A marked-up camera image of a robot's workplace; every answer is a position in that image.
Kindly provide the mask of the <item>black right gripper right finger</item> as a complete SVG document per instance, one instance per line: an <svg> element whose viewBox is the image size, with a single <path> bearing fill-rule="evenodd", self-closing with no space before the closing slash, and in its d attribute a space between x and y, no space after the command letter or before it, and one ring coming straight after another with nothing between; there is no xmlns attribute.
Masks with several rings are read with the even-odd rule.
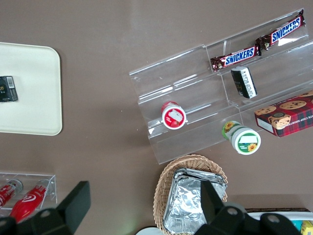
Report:
<svg viewBox="0 0 313 235"><path fill-rule="evenodd" d="M201 208L207 224L215 219L224 204L210 181L201 182Z"/></svg>

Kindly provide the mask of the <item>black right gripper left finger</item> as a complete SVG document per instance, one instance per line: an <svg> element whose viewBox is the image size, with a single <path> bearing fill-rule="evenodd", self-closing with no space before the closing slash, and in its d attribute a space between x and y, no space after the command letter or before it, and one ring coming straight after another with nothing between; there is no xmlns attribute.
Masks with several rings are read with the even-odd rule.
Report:
<svg viewBox="0 0 313 235"><path fill-rule="evenodd" d="M57 206L57 211L71 233L76 232L91 206L89 181L80 181Z"/></svg>

